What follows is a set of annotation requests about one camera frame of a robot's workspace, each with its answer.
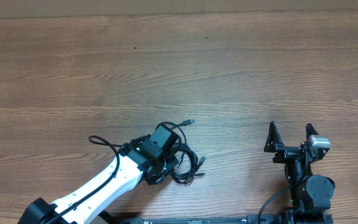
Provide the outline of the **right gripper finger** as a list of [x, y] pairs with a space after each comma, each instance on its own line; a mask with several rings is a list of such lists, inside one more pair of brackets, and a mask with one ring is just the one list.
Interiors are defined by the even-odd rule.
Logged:
[[277, 152], [279, 147], [283, 147], [283, 140], [278, 132], [275, 121], [270, 122], [267, 140], [264, 146], [264, 152]]
[[315, 130], [311, 123], [308, 123], [306, 126], [306, 139], [309, 139], [310, 136], [318, 135], [318, 132]]

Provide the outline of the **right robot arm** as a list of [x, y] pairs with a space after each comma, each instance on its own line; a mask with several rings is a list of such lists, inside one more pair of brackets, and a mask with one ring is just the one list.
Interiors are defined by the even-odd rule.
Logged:
[[[331, 208], [335, 183], [329, 177], [314, 175], [311, 164], [323, 159], [331, 147], [326, 136], [318, 134], [312, 124], [305, 126], [306, 140], [299, 146], [286, 146], [277, 124], [269, 124], [264, 152], [274, 154], [272, 162], [285, 166], [288, 187], [271, 196], [257, 214], [258, 223], [332, 223]], [[276, 215], [263, 215], [267, 205], [282, 194], [290, 193], [290, 207]]]

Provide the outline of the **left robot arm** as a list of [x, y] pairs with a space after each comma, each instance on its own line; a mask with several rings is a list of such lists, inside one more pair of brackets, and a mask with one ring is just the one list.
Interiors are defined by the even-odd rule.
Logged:
[[178, 164], [173, 151], [164, 151], [154, 142], [125, 143], [98, 175], [74, 192], [51, 204], [38, 198], [24, 211], [19, 223], [91, 223], [115, 199], [140, 182], [159, 184]]

